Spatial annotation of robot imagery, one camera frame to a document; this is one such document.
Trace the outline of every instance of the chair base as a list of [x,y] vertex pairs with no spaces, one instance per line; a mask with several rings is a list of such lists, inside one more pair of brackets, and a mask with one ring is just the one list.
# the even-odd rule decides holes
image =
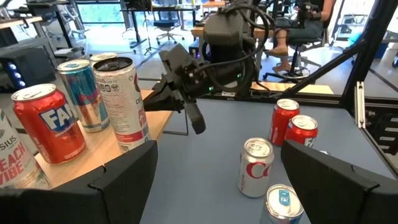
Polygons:
[[265,75],[262,76],[262,78],[263,80],[267,80],[267,77],[271,76],[282,79],[281,81],[279,81],[279,83],[288,83],[288,82],[298,83],[301,80],[305,79],[307,76],[309,76],[309,74],[303,75],[302,72],[304,70],[308,69],[305,67],[298,67],[297,69],[292,67],[292,69],[286,74],[267,72]]
[[170,38],[172,40],[174,40],[174,43],[177,44],[177,41],[174,39],[175,36],[180,36],[182,37],[182,40],[184,40],[184,37],[180,34],[172,34],[169,31],[167,31],[165,34],[160,34],[156,37],[157,40],[157,44],[160,44],[160,40],[163,39],[164,37],[167,37],[168,40],[170,40]]

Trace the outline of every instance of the red soda can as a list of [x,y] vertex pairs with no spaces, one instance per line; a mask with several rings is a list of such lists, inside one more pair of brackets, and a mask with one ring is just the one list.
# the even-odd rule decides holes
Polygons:
[[75,115],[55,85],[24,88],[11,99],[15,114],[46,162],[66,162],[84,150],[86,142]]
[[276,102],[268,134],[271,143],[275,146],[282,145],[289,121],[298,114],[300,114],[300,106],[296,101],[280,99]]
[[289,122],[286,140],[293,140],[304,146],[312,147],[318,135],[318,122],[307,115],[297,115]]

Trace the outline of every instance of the desk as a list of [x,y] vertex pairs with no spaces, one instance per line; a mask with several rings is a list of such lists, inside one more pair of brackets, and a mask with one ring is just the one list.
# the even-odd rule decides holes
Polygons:
[[[26,19],[27,23],[40,22],[42,19],[41,16],[34,16]],[[12,26],[23,25],[24,21],[22,19],[11,19],[10,21],[0,21],[0,29],[5,29]]]
[[[204,30],[204,27],[193,27],[192,30],[191,30],[192,36],[199,37],[199,55],[200,55],[200,59],[202,59],[202,60],[203,60],[203,56],[201,54],[201,47],[203,46],[203,30]],[[255,39],[258,39],[258,42],[260,43],[262,41],[264,33],[265,33],[264,30],[258,29],[258,28],[254,28],[253,36],[254,36]],[[274,36],[274,32],[272,30],[270,30],[268,37],[272,37],[272,36]],[[260,67],[261,67],[261,56],[262,56],[263,48],[264,48],[264,46],[256,54],[256,66],[257,66],[257,68],[259,70],[260,70]]]
[[200,6],[160,6],[160,7],[153,7],[152,10],[148,10],[148,9],[122,9],[120,10],[121,12],[131,12],[131,16],[132,16],[132,23],[134,26],[134,31],[136,32],[136,40],[137,40],[137,44],[140,44],[141,41],[141,37],[139,36],[138,33],[138,28],[137,28],[137,18],[136,18],[136,14],[135,12],[182,12],[182,11],[192,11],[192,21],[193,21],[193,25],[195,25],[195,20],[196,20],[196,10],[199,10]]
[[225,1],[207,1],[203,3],[204,8],[223,7],[223,6],[225,6]]
[[70,4],[69,1],[54,1],[54,2],[37,2],[37,3],[26,3],[26,6],[30,9],[32,15],[40,16],[48,12],[55,12],[57,20],[60,24],[62,34],[67,41],[68,48],[73,48],[72,42],[69,38],[69,33],[65,27],[64,21],[62,20],[58,5]]
[[[274,82],[260,82],[271,91],[285,91],[286,89],[293,87],[294,83],[274,83]],[[263,87],[257,85],[255,82],[252,83],[251,88],[255,90],[264,90]],[[312,85],[309,84],[299,91],[299,93],[318,93],[318,94],[334,94],[331,88],[327,85]]]
[[[150,92],[151,90],[141,90],[142,97],[145,98]],[[171,111],[146,112],[152,139],[159,140],[160,134],[171,115]],[[51,165],[44,161],[41,154],[35,156],[37,162],[49,177],[52,187],[57,187],[77,178],[121,155],[111,126],[98,133],[86,133],[84,131],[82,133],[86,139],[87,147],[76,159],[70,162]]]
[[[220,100],[198,104],[206,131],[186,137],[188,141],[162,139],[140,224],[258,224],[264,198],[248,198],[239,192],[239,153],[248,138],[267,136],[274,105]],[[315,149],[394,178],[346,110],[315,106],[301,106],[300,110],[318,121]],[[269,185],[290,185],[280,148],[274,147],[274,153]],[[304,213],[300,224],[309,223]]]

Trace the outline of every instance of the gray table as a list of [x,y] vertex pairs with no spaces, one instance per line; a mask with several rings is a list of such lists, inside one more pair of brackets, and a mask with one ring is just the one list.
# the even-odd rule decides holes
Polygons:
[[[199,105],[207,125],[203,134],[164,135],[159,142],[157,171],[141,223],[259,223],[264,199],[239,192],[238,155],[247,138],[267,135],[273,105],[211,100]],[[314,148],[393,178],[347,111],[309,106],[301,110],[319,123]],[[270,184],[290,185],[280,148],[274,151]],[[304,223],[310,223],[306,214],[300,221]]]

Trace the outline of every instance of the fanta logo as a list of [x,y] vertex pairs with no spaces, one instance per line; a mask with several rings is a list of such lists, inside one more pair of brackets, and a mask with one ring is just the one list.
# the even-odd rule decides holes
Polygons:
[[73,112],[68,103],[65,103],[59,108],[41,113],[40,117],[44,120],[51,131],[56,132],[65,130],[75,121],[75,117],[73,116]]

